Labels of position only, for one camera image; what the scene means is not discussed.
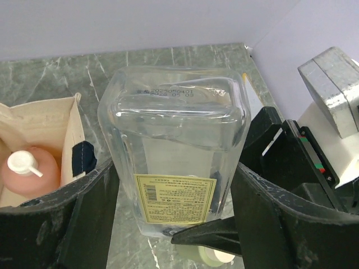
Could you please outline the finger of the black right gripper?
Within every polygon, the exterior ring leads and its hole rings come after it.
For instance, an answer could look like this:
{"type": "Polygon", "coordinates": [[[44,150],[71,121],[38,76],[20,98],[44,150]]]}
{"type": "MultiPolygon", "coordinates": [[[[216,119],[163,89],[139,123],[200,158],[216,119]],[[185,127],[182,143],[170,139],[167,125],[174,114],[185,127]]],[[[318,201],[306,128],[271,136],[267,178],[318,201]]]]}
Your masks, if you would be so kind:
{"type": "Polygon", "coordinates": [[[209,221],[179,231],[172,236],[171,243],[203,246],[235,256],[242,256],[234,216],[209,221]]]}

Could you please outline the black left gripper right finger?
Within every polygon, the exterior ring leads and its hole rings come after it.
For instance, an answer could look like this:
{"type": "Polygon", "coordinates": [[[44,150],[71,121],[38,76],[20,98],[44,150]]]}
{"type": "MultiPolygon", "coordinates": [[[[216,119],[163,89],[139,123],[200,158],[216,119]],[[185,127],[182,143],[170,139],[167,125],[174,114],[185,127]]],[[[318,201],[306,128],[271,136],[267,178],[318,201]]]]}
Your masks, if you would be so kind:
{"type": "Polygon", "coordinates": [[[232,201],[245,268],[358,268],[358,216],[307,201],[239,163],[232,201]]]}

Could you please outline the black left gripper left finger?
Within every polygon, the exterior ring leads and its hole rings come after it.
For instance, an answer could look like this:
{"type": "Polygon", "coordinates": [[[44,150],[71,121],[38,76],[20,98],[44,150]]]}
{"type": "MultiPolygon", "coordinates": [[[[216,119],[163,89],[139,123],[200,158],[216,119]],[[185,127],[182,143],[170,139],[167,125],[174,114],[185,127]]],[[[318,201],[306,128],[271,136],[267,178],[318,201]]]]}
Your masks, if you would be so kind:
{"type": "Polygon", "coordinates": [[[106,268],[119,178],[108,159],[46,196],[1,208],[1,268],[106,268]]]}

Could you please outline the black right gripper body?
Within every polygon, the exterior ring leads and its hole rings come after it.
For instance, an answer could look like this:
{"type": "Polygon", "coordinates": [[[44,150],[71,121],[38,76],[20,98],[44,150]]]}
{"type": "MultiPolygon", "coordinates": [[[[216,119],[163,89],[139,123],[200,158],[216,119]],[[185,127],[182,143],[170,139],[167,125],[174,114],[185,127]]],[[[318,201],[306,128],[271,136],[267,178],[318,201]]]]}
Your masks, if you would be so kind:
{"type": "Polygon", "coordinates": [[[317,205],[347,212],[339,178],[309,127],[265,106],[251,121],[240,162],[271,183],[317,205]]]}

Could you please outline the pink liquid bottle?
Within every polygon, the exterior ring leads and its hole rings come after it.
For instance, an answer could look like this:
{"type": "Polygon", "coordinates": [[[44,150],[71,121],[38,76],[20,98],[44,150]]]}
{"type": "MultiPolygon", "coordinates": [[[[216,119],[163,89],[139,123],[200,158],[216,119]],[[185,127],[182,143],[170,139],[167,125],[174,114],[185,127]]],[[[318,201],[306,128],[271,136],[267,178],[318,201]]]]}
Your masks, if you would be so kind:
{"type": "Polygon", "coordinates": [[[61,172],[51,153],[39,147],[28,147],[5,159],[1,179],[9,191],[33,199],[58,189],[61,172]]]}

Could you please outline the clear square bottle black cap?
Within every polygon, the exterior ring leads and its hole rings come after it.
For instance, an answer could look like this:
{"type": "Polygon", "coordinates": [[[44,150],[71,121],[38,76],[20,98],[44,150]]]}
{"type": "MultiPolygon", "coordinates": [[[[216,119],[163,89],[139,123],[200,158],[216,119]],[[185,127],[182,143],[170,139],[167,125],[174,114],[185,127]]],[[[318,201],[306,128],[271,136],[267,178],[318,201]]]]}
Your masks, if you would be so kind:
{"type": "Polygon", "coordinates": [[[142,235],[221,217],[251,122],[237,71],[121,68],[98,121],[142,235]]]}

